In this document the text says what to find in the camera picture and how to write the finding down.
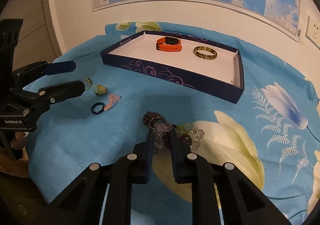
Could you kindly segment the left hand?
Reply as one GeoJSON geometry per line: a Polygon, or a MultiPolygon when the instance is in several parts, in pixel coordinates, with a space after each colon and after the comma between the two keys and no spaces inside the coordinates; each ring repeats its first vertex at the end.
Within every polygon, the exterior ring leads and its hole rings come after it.
{"type": "Polygon", "coordinates": [[[11,141],[10,146],[12,149],[21,150],[27,144],[28,132],[16,132],[15,138],[11,141]]]}

